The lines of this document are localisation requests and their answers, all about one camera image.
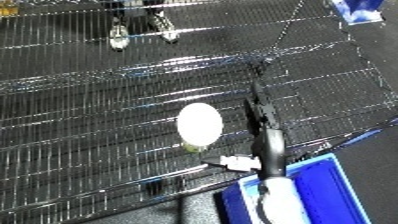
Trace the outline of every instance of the shoe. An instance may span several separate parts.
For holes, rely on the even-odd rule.
[[[119,18],[113,19],[113,26],[109,34],[109,44],[115,51],[123,51],[129,45],[129,32],[126,23]]]
[[[164,15],[164,11],[149,15],[148,24],[154,31],[161,32],[160,36],[169,43],[175,43],[180,38],[180,34]]]

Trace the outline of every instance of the blue object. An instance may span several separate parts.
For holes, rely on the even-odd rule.
[[[345,0],[345,2],[353,13],[357,10],[375,11],[383,3],[383,0]]]
[[[337,158],[327,154],[287,167],[308,216],[308,223],[371,223]],[[258,223],[257,175],[242,178],[223,192],[231,224]]]
[[[378,8],[383,0],[331,0],[349,25],[383,21]]]

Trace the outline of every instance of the metal grid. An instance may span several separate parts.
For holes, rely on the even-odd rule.
[[[242,101],[270,90],[291,147],[396,115],[395,94],[321,1],[169,1],[177,45],[127,7],[129,48],[107,46],[97,3],[26,1],[0,22],[2,223],[74,222],[194,193],[239,177],[209,155],[250,153]],[[223,136],[180,147],[175,117],[206,102]]]

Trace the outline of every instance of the person's foot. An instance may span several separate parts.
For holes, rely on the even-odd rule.
[[[113,26],[109,34],[109,44],[115,51],[123,51],[130,43],[126,23],[119,18],[113,18]]]
[[[149,15],[149,26],[156,32],[160,32],[160,36],[169,43],[178,41],[180,34],[176,31],[174,25],[164,15],[164,11]]]

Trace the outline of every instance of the white sneaker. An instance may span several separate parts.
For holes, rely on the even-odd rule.
[[[164,12],[149,15],[149,26],[156,32],[161,32],[160,36],[169,43],[175,43],[180,38],[170,20],[164,16]]]
[[[127,27],[120,22],[115,22],[109,35],[111,48],[115,51],[123,51],[129,43],[130,39]]]

